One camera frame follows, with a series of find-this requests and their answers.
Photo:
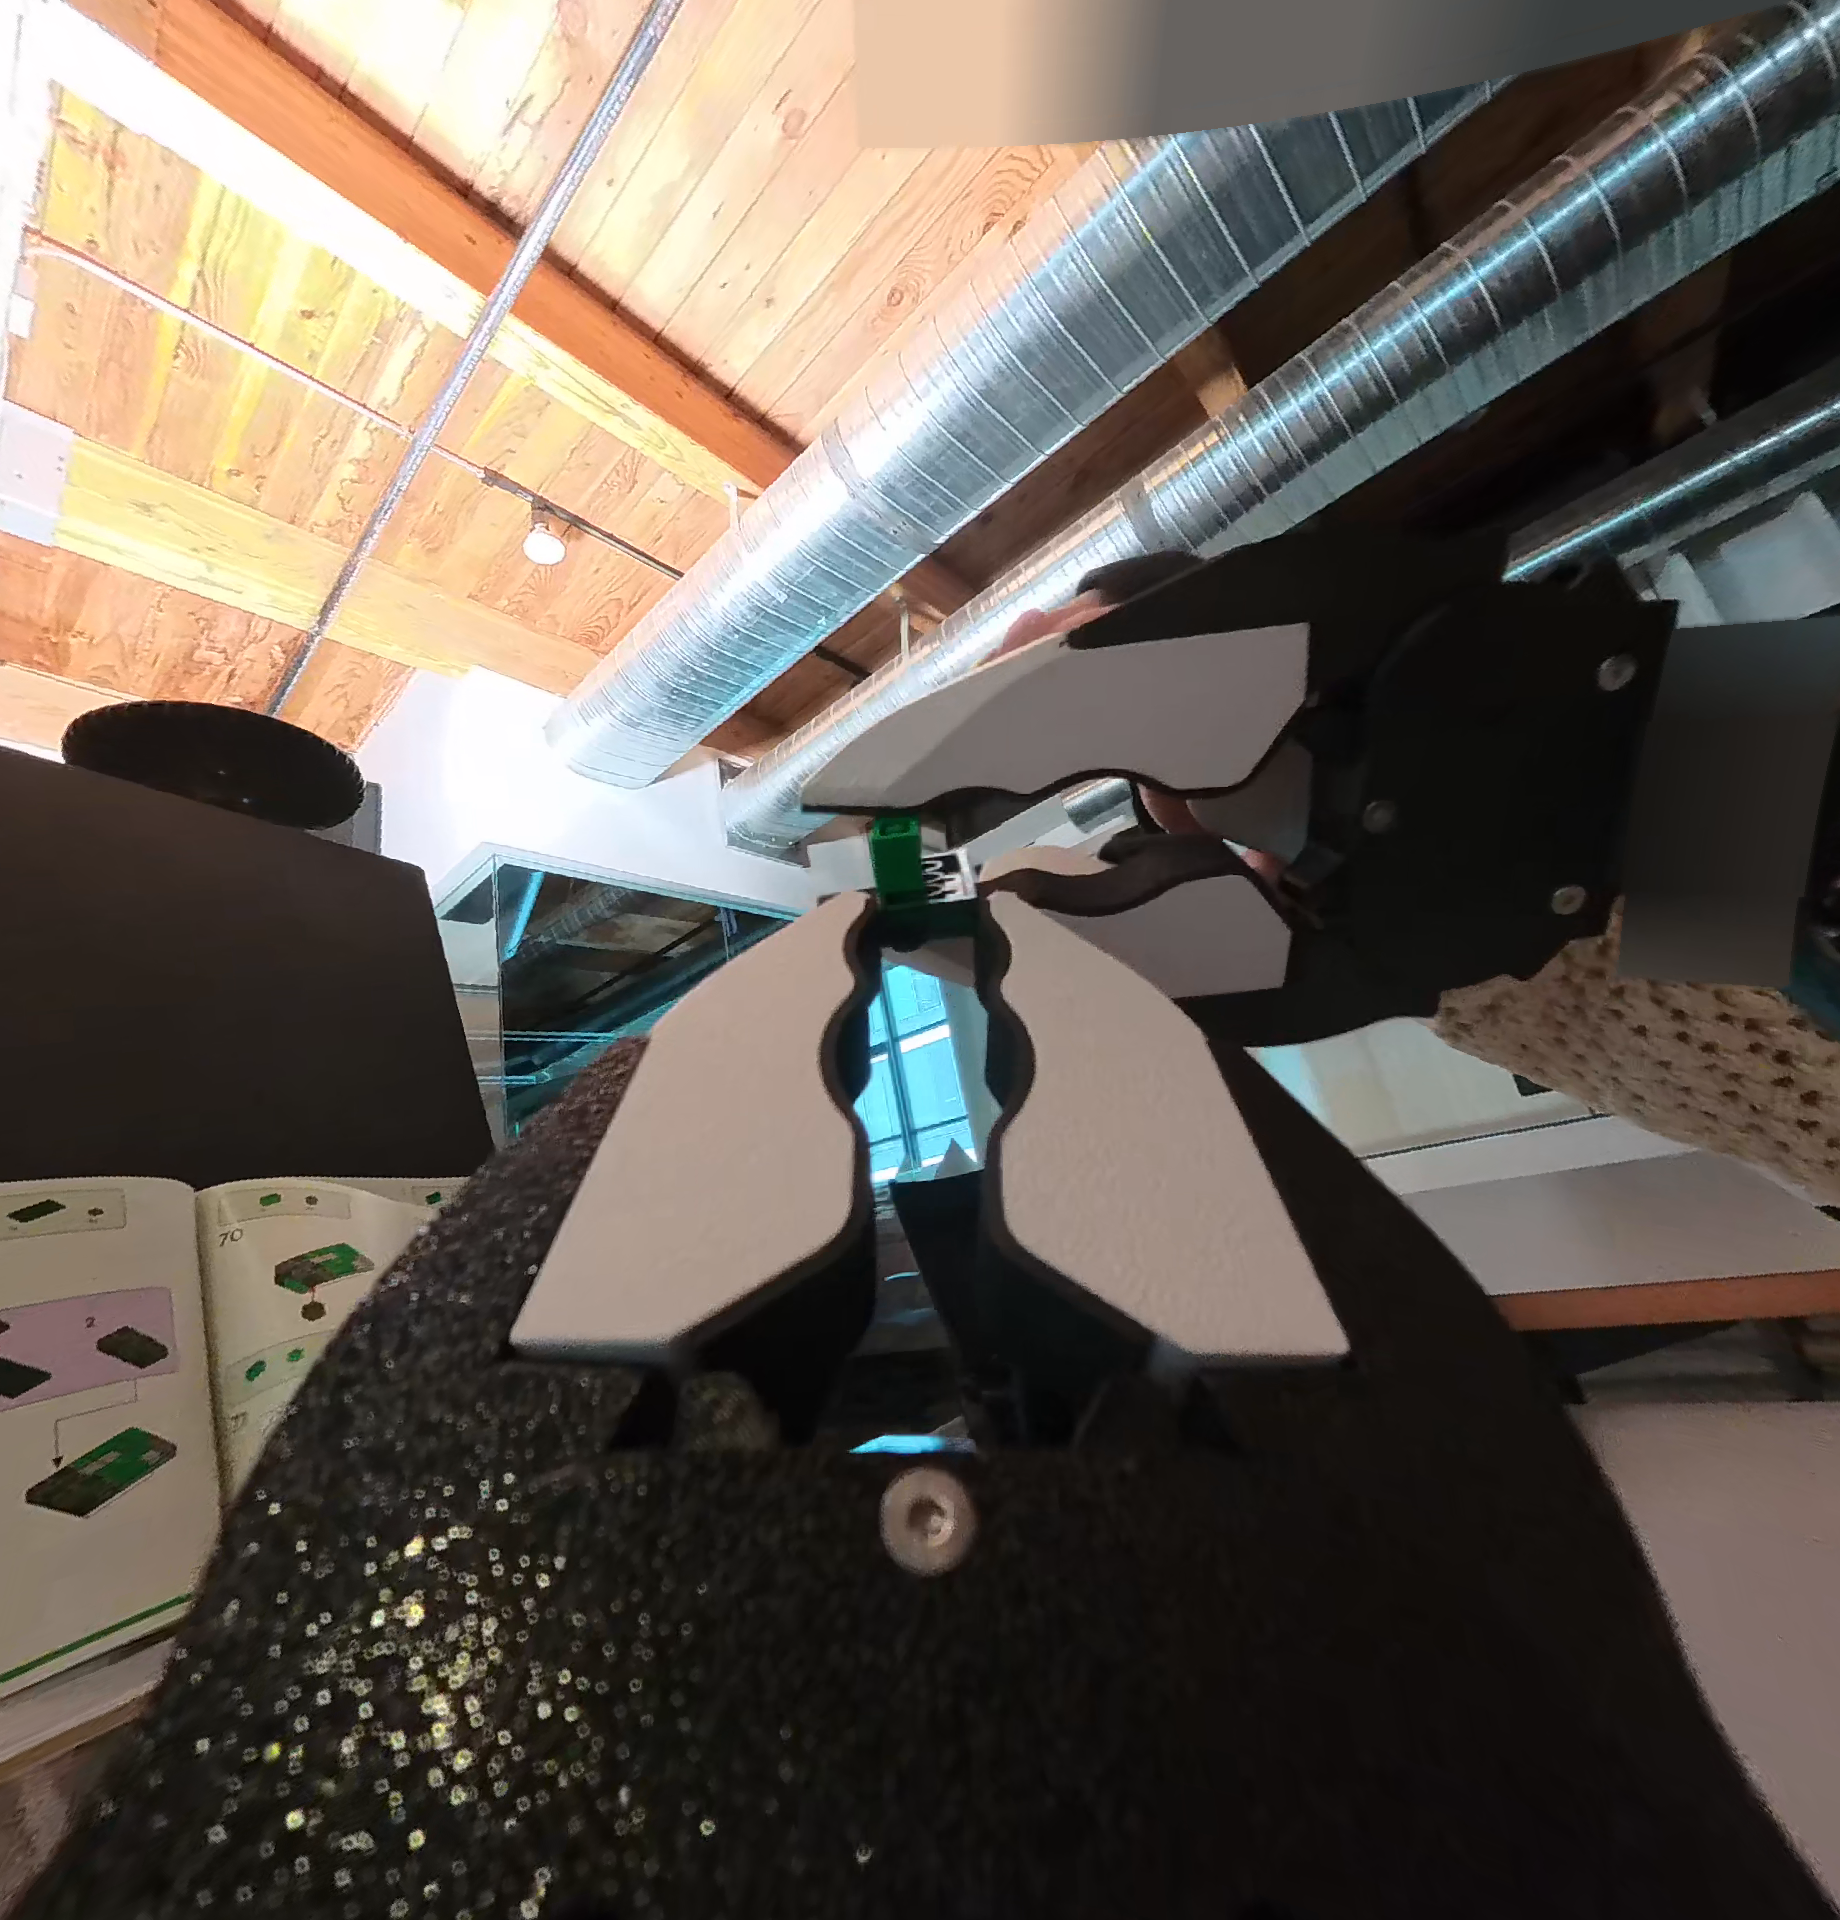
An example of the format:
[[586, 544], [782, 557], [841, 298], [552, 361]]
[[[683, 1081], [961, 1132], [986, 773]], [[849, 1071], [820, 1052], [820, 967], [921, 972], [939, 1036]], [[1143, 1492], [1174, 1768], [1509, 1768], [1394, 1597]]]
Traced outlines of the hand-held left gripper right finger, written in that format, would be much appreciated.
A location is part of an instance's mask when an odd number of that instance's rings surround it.
[[1196, 1023], [1017, 895], [981, 906], [979, 957], [983, 1437], [1229, 1448], [1256, 1399], [1349, 1385], [1343, 1321]]

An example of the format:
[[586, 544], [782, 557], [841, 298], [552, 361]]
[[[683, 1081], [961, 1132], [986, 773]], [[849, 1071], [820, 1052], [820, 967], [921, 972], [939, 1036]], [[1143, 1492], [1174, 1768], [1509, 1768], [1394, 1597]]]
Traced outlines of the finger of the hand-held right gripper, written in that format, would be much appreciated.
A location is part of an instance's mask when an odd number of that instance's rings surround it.
[[807, 781], [802, 803], [923, 812], [989, 791], [1039, 800], [1086, 775], [1221, 793], [1251, 777], [1308, 693], [1305, 621], [1076, 640], [1037, 640], [888, 712]]
[[1288, 978], [1291, 925], [1227, 844], [1028, 846], [988, 861], [983, 889], [1021, 895], [1174, 1001]]

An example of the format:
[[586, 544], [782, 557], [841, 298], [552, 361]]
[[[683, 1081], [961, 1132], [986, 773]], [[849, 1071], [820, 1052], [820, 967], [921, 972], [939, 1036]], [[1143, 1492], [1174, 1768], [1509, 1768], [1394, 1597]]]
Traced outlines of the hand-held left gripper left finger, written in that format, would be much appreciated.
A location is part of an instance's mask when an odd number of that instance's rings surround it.
[[875, 1306], [854, 1114], [879, 957], [839, 894], [729, 963], [646, 1038], [518, 1310], [527, 1360], [745, 1381], [812, 1440]]

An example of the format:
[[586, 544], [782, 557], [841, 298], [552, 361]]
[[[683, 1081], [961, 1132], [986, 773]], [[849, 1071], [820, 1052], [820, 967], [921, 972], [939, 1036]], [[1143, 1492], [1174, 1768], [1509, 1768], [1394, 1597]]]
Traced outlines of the dark green lego assembly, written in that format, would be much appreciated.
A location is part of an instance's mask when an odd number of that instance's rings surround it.
[[925, 865], [930, 901], [923, 909], [907, 915], [888, 915], [882, 911], [870, 871], [870, 898], [874, 901], [874, 909], [867, 919], [867, 937], [879, 942], [879, 947], [908, 952], [930, 942], [970, 939], [975, 935], [981, 917], [981, 889], [972, 859], [961, 848], [953, 848], [925, 852]]

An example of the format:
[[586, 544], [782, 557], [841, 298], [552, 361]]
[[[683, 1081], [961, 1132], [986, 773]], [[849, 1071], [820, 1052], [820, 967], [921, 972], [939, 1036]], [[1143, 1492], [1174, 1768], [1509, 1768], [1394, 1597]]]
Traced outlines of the person's right forearm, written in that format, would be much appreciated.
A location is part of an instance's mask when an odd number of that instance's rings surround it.
[[1527, 980], [1442, 995], [1436, 1036], [1840, 1207], [1840, 1039], [1776, 990], [1619, 978], [1619, 935], [1610, 917]]

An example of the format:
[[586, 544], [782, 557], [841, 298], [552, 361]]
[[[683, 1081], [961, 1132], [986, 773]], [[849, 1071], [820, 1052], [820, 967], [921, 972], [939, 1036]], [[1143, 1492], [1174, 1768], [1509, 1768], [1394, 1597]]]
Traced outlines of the lego instruction booklet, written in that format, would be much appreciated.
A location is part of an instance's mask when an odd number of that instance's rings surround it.
[[286, 1404], [461, 1185], [0, 1182], [0, 1701], [180, 1621]]

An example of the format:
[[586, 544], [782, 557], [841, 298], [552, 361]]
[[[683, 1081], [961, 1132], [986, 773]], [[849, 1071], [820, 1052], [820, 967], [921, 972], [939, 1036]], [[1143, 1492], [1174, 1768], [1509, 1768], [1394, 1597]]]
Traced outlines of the large window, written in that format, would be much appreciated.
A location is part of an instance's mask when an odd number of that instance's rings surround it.
[[986, 1059], [988, 1017], [972, 986], [884, 963], [856, 1100], [874, 1188], [983, 1162], [995, 1120]]

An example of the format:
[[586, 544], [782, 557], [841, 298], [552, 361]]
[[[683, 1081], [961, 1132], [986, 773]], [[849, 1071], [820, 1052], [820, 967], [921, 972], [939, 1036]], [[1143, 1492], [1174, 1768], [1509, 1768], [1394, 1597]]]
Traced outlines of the dark brown panel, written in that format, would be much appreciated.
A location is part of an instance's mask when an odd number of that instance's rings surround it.
[[0, 748], [0, 1182], [491, 1151], [420, 867]]

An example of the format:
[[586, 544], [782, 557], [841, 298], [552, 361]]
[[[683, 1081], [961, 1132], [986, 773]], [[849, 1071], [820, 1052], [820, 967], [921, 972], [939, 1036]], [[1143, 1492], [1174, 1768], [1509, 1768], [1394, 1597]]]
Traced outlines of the ceiling track light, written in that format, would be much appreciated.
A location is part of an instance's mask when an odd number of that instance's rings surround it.
[[669, 563], [641, 544], [599, 528], [594, 518], [564, 507], [562, 503], [511, 480], [508, 474], [494, 467], [478, 467], [476, 476], [486, 489], [517, 498], [527, 505], [527, 534], [523, 537], [523, 553], [535, 565], [564, 563], [569, 553], [569, 540], [576, 535], [581, 540], [594, 540], [615, 557], [638, 563], [669, 582], [675, 582], [683, 576], [683, 570], [675, 563]]

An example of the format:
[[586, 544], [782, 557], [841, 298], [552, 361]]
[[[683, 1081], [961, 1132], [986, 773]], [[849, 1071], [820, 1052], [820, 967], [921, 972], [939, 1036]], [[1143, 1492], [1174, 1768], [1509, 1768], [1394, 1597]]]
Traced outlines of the black round object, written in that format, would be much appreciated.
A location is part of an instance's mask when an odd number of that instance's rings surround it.
[[281, 717], [190, 700], [93, 708], [63, 736], [63, 760], [194, 803], [309, 831], [347, 822], [363, 781], [355, 760]]

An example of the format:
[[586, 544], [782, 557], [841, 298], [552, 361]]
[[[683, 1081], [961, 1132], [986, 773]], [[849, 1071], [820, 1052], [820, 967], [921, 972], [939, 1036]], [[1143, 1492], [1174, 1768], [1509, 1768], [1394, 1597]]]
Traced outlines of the grey ceiling pipe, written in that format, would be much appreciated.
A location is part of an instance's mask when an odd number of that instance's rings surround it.
[[309, 671], [309, 665], [319, 655], [337, 623], [338, 613], [345, 608], [347, 598], [355, 589], [362, 570], [373, 562], [385, 530], [389, 528], [404, 500], [404, 493], [410, 493], [420, 469], [442, 443], [443, 429], [451, 417], [451, 409], [467, 393], [474, 372], [489, 356], [500, 327], [511, 315], [517, 298], [525, 289], [527, 279], [535, 273], [544, 252], [549, 251], [549, 241], [555, 227], [569, 210], [572, 200], [583, 186], [594, 161], [599, 156], [606, 139], [615, 131], [621, 112], [629, 103], [638, 83], [644, 79], [646, 66], [661, 50], [663, 38], [669, 36], [669, 31], [679, 16], [679, 9], [679, 2], [652, 2], [644, 9], [644, 16], [638, 21], [632, 38], [628, 41], [613, 76], [608, 78], [606, 87], [595, 103], [595, 110], [588, 113], [584, 127], [574, 138], [567, 156], [562, 158], [559, 167], [549, 181], [549, 186], [539, 198], [527, 227], [523, 227], [518, 241], [511, 246], [511, 256], [504, 266], [501, 276], [482, 303], [474, 330], [467, 335], [462, 347], [458, 350], [446, 382], [437, 391], [420, 425], [414, 429], [398, 467], [380, 493], [380, 500], [373, 505], [367, 522], [362, 525], [353, 548], [347, 553], [337, 576], [331, 578], [331, 586], [317, 615], [309, 623], [300, 647], [286, 661], [281, 680], [272, 690], [272, 697], [263, 708], [268, 715], [279, 717], [282, 713], [286, 700]]

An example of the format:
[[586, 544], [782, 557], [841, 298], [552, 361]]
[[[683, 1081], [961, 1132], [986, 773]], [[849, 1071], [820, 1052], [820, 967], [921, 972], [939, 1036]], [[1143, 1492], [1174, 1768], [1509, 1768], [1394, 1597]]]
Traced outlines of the glass partition wall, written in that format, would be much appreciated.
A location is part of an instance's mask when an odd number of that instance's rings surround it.
[[624, 1039], [643, 1038], [788, 911], [486, 851], [437, 925], [496, 1147]]

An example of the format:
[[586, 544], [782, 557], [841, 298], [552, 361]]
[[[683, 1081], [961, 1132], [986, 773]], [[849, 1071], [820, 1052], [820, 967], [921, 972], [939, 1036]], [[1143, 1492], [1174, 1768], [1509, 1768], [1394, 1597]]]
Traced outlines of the silver ventilation duct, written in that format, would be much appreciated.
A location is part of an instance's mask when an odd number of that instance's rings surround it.
[[1840, 467], [1840, 357], [1519, 530], [1503, 580], [1632, 563]]
[[1088, 567], [1288, 531], [1837, 182], [1840, 2], [1748, 18], [729, 782], [730, 844], [785, 856], [839, 751]]
[[1499, 90], [1101, 143], [860, 371], [550, 712], [549, 748], [588, 781], [661, 777]]

